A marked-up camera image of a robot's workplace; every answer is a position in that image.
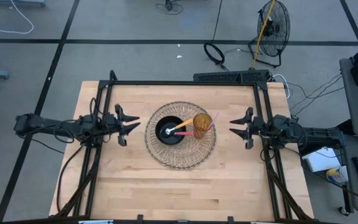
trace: white cable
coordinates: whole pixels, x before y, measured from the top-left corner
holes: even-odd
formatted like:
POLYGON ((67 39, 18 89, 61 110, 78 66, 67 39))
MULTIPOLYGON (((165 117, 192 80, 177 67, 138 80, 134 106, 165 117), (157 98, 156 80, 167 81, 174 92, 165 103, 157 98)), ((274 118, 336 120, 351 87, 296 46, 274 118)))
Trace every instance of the white cable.
POLYGON ((29 24, 31 25, 31 30, 28 31, 28 32, 17 32, 17 31, 0 30, 0 32, 10 33, 10 34, 29 34, 29 33, 31 33, 31 31, 34 29, 34 25, 31 23, 31 21, 30 21, 28 18, 26 18, 26 16, 23 15, 23 13, 21 13, 21 12, 18 10, 18 8, 16 7, 16 5, 13 3, 13 0, 11 0, 11 2, 12 2, 12 4, 13 4, 13 7, 15 7, 16 11, 17 11, 20 15, 22 15, 22 17, 23 17, 24 19, 26 19, 27 22, 29 22, 29 24))
POLYGON ((289 98, 290 98, 290 89, 289 89, 289 87, 288 87, 288 83, 287 83, 286 79, 285 79, 284 76, 281 75, 281 74, 275 74, 275 75, 273 76, 273 78, 276 77, 276 76, 280 76, 280 77, 284 80, 285 85, 287 86, 287 93, 288 93, 288 94, 287 94, 287 99, 289 99, 289 98))

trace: amber plastic cup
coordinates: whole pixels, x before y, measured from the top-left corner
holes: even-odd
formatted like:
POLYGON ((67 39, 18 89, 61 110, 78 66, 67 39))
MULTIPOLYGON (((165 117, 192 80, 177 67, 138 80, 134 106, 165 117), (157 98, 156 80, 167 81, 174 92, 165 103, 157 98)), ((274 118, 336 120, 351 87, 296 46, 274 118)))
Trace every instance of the amber plastic cup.
POLYGON ((212 118, 208 114, 198 114, 193 118, 194 137, 201 139, 211 128, 212 118))

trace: wooden table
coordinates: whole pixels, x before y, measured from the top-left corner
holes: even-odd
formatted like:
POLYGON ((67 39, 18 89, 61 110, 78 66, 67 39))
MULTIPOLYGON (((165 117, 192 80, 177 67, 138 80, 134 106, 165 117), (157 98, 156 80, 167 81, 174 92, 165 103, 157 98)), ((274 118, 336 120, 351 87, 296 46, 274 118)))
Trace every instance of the wooden table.
MULTIPOLYGON (((83 82, 74 118, 89 114, 89 103, 96 96, 98 82, 83 82)), ((245 141, 229 128, 242 118, 248 107, 255 108, 252 87, 248 86, 144 86, 114 85, 110 109, 119 103, 125 114, 139 116, 141 125, 127 137, 127 147, 117 143, 116 135, 103 144, 91 218, 135 220, 227 220, 273 221, 272 204, 265 163, 259 154, 262 143, 254 137, 254 147, 245 150, 245 141), (171 170, 155 161, 146 150, 144 131, 152 113, 166 103, 188 101, 214 115, 217 143, 209 159, 192 170, 171 170)), ((273 115, 289 116, 282 83, 268 83, 273 115)), ((266 120, 263 94, 260 92, 266 120)), ((298 150, 296 145, 287 147, 298 150)), ((79 148, 68 144, 63 164, 79 148)), ((64 205, 78 186, 84 149, 69 163, 62 179, 60 205, 64 205)), ((287 189, 313 217, 308 189, 299 157, 281 150, 287 189)), ((281 194, 276 188, 281 217, 284 217, 281 194)), ((87 190, 83 194, 84 213, 87 190)), ((56 214, 56 193, 50 214, 56 214)))

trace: round wire basket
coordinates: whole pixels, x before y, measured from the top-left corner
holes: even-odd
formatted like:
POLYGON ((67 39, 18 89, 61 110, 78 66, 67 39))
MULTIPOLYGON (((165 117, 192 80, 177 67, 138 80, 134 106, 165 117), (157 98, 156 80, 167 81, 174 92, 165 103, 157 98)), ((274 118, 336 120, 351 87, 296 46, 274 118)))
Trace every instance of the round wire basket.
MULTIPOLYGON (((166 116, 176 116, 187 121, 200 113, 207 112, 193 103, 181 101, 163 105, 154 112, 145 131, 145 143, 151 156, 157 162, 171 169, 191 169, 204 162, 215 148, 216 130, 214 125, 202 139, 185 136, 175 145, 162 143, 155 133, 158 121, 166 116)), ((193 131, 193 125, 186 126, 186 131, 193 131)))

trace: black bowl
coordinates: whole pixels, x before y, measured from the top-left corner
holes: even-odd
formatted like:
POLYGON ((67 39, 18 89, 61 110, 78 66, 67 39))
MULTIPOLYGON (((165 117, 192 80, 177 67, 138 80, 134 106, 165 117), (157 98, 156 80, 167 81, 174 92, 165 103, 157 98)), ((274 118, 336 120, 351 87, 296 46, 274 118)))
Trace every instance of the black bowl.
POLYGON ((174 128, 175 126, 182 123, 183 123, 182 119, 176 116, 166 116, 162 118, 160 121, 158 121, 157 125, 155 126, 155 135, 157 136, 158 140, 160 140, 160 142, 164 144, 167 145, 178 144, 180 141, 183 140, 185 136, 178 136, 175 135, 174 133, 178 131, 186 131, 186 126, 171 131, 170 134, 166 134, 165 130, 174 128))

